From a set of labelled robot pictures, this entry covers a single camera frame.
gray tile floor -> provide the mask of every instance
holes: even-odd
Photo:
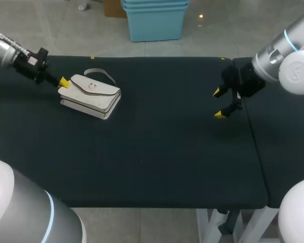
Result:
[[[132,43],[126,19],[105,18],[101,3],[79,12],[78,3],[0,0],[0,31],[32,51],[44,47],[52,55],[234,58],[252,56],[304,12],[304,0],[191,0],[180,40]],[[89,243],[198,242],[195,210],[75,210]]]

white table leg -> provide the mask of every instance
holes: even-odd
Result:
[[[245,228],[239,243],[258,243],[277,213],[278,209],[268,207],[257,209]]]
[[[211,219],[205,232],[202,243],[218,243],[222,234],[218,230],[218,226],[227,219],[226,214],[220,214],[218,210],[213,209]]]
[[[244,231],[244,224],[241,212],[239,213],[237,222],[235,223],[234,231],[233,231],[233,242],[238,243]]]
[[[196,209],[199,243],[202,243],[208,227],[208,212],[207,209]]]

black tablecloth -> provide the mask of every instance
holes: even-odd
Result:
[[[233,62],[241,66],[250,60]],[[268,206],[279,208],[286,192],[304,180],[304,96],[287,92],[277,82],[245,101],[268,189]]]
[[[108,120],[59,104],[54,87],[0,70],[0,159],[71,207],[262,208],[247,114],[216,119],[221,58],[50,57],[70,78],[105,69],[122,89]],[[100,75],[91,78],[106,80]]]

white handbag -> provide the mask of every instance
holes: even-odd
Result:
[[[104,73],[115,85],[115,80],[103,69],[91,68],[84,75],[92,72]],[[93,115],[100,119],[107,119],[121,98],[121,89],[97,80],[74,75],[68,81],[69,88],[61,87],[61,104],[72,109]]]

stacked bins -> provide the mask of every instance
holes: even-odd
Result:
[[[121,0],[131,41],[179,39],[189,0]]]

